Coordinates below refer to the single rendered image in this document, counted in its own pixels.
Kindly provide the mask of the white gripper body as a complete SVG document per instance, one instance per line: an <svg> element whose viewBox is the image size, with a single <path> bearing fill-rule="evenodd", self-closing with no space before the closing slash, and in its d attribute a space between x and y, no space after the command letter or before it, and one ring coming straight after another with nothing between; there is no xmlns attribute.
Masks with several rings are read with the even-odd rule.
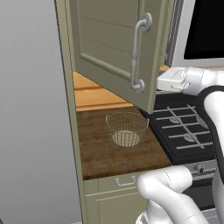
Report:
<svg viewBox="0 0 224 224"><path fill-rule="evenodd" d="M189 82L186 80L185 67L172 67L157 77L157 89L168 92L182 92L187 89Z"/></svg>

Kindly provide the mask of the olive cabinet door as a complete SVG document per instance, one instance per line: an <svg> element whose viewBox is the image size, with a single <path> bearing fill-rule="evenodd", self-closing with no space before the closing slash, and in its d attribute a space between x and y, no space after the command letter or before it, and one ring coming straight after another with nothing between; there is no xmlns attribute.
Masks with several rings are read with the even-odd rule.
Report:
<svg viewBox="0 0 224 224"><path fill-rule="evenodd" d="M135 187L86 195L87 224L136 224L147 200Z"/></svg>
<svg viewBox="0 0 224 224"><path fill-rule="evenodd" d="M174 0L69 0L75 71L150 113L154 109L157 77L165 63ZM152 26L138 31L136 79L130 87L134 29L145 12Z"/></svg>

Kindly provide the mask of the olive cabinet side panel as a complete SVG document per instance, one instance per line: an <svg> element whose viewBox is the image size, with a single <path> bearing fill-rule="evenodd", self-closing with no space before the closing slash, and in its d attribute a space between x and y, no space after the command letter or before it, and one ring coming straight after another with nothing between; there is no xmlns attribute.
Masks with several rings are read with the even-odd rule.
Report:
<svg viewBox="0 0 224 224"><path fill-rule="evenodd" d="M59 27L60 48L64 67L67 106L68 106L71 134L73 140L73 156L74 156L76 177L80 198L80 212L81 212L82 224L88 224L86 201L84 195L84 184L82 177L82 167L81 167L81 150L79 143L77 114L75 106L74 75L73 75L73 70L75 69L74 45L72 41L72 32L71 32L70 6L69 6L69 0L55 0L55 2L56 2L56 11Z"/></svg>

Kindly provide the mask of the olive lower cabinet door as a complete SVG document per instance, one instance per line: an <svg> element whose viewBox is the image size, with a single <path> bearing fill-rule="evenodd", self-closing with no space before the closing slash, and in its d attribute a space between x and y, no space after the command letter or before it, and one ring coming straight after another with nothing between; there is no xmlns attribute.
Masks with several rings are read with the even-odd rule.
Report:
<svg viewBox="0 0 224 224"><path fill-rule="evenodd" d="M86 195L87 224L136 224L147 200L135 187Z"/></svg>

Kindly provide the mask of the black hob with grey grates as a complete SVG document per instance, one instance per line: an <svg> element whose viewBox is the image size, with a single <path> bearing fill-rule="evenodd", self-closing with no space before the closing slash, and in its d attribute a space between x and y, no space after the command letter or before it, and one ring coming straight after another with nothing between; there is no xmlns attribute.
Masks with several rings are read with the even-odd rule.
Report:
<svg viewBox="0 0 224 224"><path fill-rule="evenodd" d="M150 119L150 129L173 165L186 165L215 159L209 128L197 119L196 96L158 94Z"/></svg>

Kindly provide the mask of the white microwave with black door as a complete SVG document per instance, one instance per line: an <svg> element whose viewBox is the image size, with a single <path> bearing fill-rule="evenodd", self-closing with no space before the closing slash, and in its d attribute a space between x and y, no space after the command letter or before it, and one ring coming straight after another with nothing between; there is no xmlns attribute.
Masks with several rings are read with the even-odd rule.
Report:
<svg viewBox="0 0 224 224"><path fill-rule="evenodd" d="M224 67L224 0L174 0L168 67Z"/></svg>

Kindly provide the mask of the grey oven front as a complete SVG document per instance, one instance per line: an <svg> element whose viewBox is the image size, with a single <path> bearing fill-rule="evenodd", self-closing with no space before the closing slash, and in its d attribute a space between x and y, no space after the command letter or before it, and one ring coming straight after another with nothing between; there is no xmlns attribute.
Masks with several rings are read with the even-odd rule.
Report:
<svg viewBox="0 0 224 224"><path fill-rule="evenodd" d="M196 164L202 164L204 171L196 171L194 169ZM198 161L194 163L184 162L183 166L192 174L192 185L184 190L183 194L191 197L200 210L214 208L212 182L217 168L216 160Z"/></svg>

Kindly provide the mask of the olive drawer front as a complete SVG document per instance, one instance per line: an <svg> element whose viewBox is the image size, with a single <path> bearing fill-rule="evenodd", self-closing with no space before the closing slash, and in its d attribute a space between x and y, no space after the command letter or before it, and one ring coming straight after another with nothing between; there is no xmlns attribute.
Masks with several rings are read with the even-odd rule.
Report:
<svg viewBox="0 0 224 224"><path fill-rule="evenodd" d="M94 193L104 193L104 192L111 192L115 190L135 187L134 185L129 186L118 186L115 182L116 178L124 179L124 181L129 182L130 177L135 175L136 176L136 182L139 175L143 174L142 172L134 172L134 173L128 173L123 175L116 175L116 176L110 176L106 178L96 178L96 179L90 179L84 181L84 190L85 194L94 194Z"/></svg>

